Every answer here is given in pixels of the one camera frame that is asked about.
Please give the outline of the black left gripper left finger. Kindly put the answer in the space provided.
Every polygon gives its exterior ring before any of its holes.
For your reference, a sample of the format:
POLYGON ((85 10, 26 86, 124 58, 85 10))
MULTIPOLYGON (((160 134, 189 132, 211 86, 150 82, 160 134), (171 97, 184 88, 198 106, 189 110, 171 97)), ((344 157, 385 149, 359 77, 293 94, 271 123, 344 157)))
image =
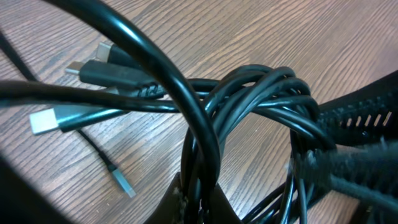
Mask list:
POLYGON ((221 187, 217 185, 203 206, 183 194, 180 173, 176 173, 152 213, 152 223, 239 223, 221 187))

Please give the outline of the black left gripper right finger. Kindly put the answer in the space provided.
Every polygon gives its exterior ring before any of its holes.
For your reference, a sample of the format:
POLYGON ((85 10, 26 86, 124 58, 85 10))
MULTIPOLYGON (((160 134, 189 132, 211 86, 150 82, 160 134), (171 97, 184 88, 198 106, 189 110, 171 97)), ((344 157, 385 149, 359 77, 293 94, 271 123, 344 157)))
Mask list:
POLYGON ((294 175, 360 200, 356 223, 397 223, 397 72, 320 106, 319 125, 345 152, 314 152, 294 175))

